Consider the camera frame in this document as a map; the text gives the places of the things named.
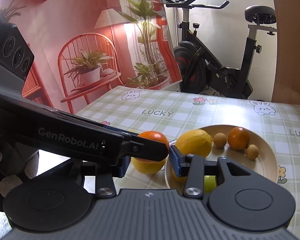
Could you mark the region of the gloved grey hand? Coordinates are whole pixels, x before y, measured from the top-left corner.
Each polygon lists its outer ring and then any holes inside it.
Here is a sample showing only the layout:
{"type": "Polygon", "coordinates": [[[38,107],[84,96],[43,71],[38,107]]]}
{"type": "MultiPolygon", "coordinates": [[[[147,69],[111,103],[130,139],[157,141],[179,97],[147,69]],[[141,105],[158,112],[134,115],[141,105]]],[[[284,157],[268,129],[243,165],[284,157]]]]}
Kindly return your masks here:
{"type": "Polygon", "coordinates": [[[0,211],[8,193],[36,177],[39,150],[20,143],[9,143],[0,136],[0,211]]]}

